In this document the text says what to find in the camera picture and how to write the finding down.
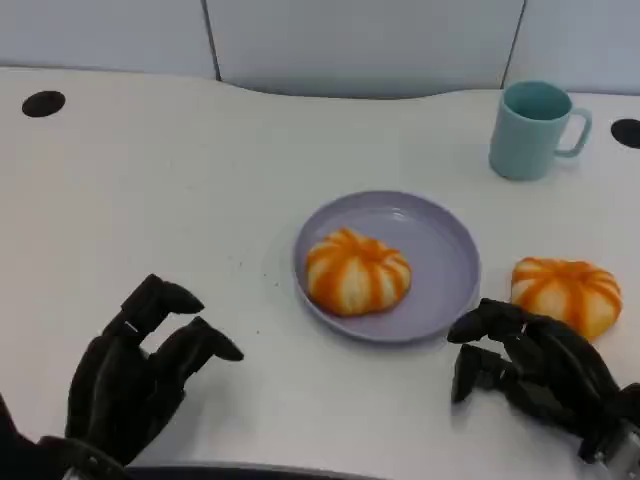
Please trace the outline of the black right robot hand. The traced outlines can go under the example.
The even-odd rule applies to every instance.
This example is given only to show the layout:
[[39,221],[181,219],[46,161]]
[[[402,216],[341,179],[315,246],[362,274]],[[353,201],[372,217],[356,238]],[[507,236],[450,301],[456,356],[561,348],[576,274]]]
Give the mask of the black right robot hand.
[[544,425],[578,437],[588,464],[639,429],[639,386],[620,387],[597,350],[565,323],[484,298],[450,328],[460,347],[451,401],[476,388],[498,391]]

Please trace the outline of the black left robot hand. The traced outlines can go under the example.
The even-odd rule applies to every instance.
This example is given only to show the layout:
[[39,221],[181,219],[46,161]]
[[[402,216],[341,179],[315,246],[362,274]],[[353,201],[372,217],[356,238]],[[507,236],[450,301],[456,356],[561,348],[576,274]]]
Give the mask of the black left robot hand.
[[187,380],[241,350],[200,317],[203,303],[155,274],[88,345],[71,381],[65,435],[130,464],[167,426]]

